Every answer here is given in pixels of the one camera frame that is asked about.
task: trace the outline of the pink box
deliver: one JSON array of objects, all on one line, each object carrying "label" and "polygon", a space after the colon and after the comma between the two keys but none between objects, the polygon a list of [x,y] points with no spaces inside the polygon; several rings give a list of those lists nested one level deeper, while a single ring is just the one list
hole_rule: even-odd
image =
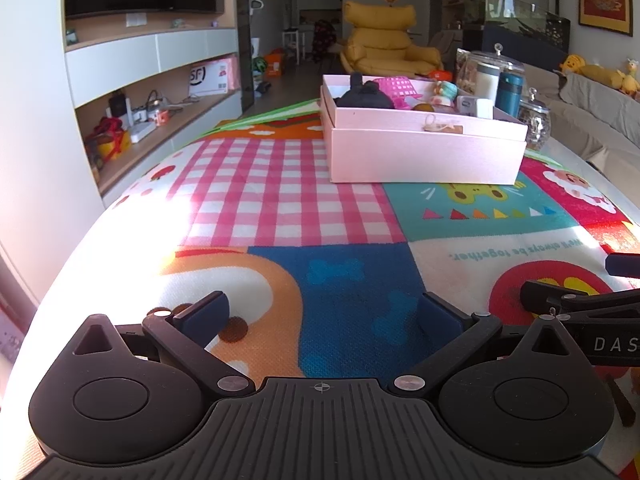
[{"label": "pink box", "polygon": [[[435,83],[412,83],[418,93],[433,95]],[[527,127],[498,108],[489,120],[336,107],[334,98],[348,87],[349,76],[324,76],[321,118],[332,182],[515,183]],[[463,133],[426,132],[427,122],[462,126]]]}]

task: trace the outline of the white stool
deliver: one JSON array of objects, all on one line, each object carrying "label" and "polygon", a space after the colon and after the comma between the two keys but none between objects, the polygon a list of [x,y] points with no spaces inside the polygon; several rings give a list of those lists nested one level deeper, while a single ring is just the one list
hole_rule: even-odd
[{"label": "white stool", "polygon": [[289,43],[293,43],[296,48],[296,64],[300,64],[300,51],[302,48],[302,59],[306,56],[306,35],[300,34],[299,30],[284,30],[282,32],[282,46],[286,50]]}]

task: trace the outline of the armchair armrest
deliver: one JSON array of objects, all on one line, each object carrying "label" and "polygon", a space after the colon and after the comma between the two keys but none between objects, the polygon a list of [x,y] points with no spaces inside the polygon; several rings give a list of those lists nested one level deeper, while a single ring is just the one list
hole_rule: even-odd
[{"label": "armchair armrest", "polygon": [[344,55],[349,63],[354,65],[359,60],[367,57],[367,50],[361,44],[349,41],[344,49]]},{"label": "armchair armrest", "polygon": [[434,65],[438,70],[442,70],[444,67],[440,51],[433,46],[417,46],[411,44],[406,50],[405,59],[407,61],[426,61]]}]

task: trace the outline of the yellow armchair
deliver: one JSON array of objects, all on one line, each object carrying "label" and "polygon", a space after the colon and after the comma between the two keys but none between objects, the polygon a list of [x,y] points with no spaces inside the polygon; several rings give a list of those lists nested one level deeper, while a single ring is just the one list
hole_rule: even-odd
[{"label": "yellow armchair", "polygon": [[414,45],[406,33],[415,25],[414,6],[367,6],[356,2],[344,4],[344,19],[354,29],[340,54],[347,73],[413,77],[441,70],[437,48]]}]

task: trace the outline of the fish tank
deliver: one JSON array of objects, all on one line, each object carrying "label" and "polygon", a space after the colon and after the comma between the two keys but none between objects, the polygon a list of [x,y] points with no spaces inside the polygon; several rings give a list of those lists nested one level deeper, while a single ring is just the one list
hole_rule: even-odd
[{"label": "fish tank", "polygon": [[462,28],[498,25],[516,34],[569,51],[571,21],[521,0],[467,0]]}]

